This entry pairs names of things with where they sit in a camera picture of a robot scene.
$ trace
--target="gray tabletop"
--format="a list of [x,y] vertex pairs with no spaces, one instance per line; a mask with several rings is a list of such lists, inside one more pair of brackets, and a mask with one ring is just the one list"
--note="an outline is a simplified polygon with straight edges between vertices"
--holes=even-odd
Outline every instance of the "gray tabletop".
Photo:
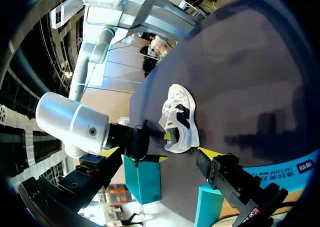
[[[180,84],[195,100],[201,147],[233,153],[245,167],[304,156],[317,149],[318,138],[309,131],[319,107],[309,101],[319,77],[312,57],[298,22],[278,0],[234,0],[179,42],[138,87],[130,126],[147,119],[160,130],[169,87]],[[157,139],[149,145],[150,154],[169,157],[161,163],[161,202],[194,221],[206,182],[196,154],[173,154],[164,145]]]

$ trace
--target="bolt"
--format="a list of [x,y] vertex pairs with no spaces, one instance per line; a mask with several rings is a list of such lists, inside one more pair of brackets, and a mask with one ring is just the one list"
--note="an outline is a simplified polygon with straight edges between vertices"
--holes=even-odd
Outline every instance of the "bolt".
[[79,185],[77,183],[72,183],[71,184],[71,189],[76,189],[78,187],[79,187]]
[[59,175],[57,178],[56,178],[58,181],[63,181],[64,180],[64,177]]
[[92,136],[95,136],[95,135],[97,134],[96,128],[91,127],[91,128],[89,129],[89,134],[92,135]]

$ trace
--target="floor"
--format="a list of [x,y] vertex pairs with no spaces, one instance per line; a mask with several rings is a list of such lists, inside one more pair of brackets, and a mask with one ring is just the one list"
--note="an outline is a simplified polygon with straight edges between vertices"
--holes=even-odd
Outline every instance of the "floor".
[[133,222],[143,222],[144,227],[193,227],[194,223],[181,217],[175,212],[165,207],[159,201],[141,205],[134,201],[122,206],[125,219],[128,219],[133,213],[139,214],[134,217]]

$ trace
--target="white sneaker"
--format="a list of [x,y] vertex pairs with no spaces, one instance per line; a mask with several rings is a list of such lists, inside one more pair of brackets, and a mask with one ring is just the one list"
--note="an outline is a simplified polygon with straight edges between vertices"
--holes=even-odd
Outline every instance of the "white sneaker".
[[159,120],[170,138],[164,146],[167,151],[181,154],[200,145],[194,119],[195,109],[193,97],[183,86],[173,84],[169,88],[168,99],[164,102]]

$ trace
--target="desk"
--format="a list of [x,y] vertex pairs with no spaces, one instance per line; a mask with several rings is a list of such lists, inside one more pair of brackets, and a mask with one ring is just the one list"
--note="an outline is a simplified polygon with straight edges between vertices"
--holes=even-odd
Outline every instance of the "desk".
[[[130,100],[130,126],[158,121],[172,84],[196,103],[201,147],[232,153],[244,167],[283,163],[318,147],[319,73],[298,22],[279,0],[234,0],[201,22]],[[195,153],[173,154],[151,139],[161,164],[162,203],[194,221],[206,182]]]

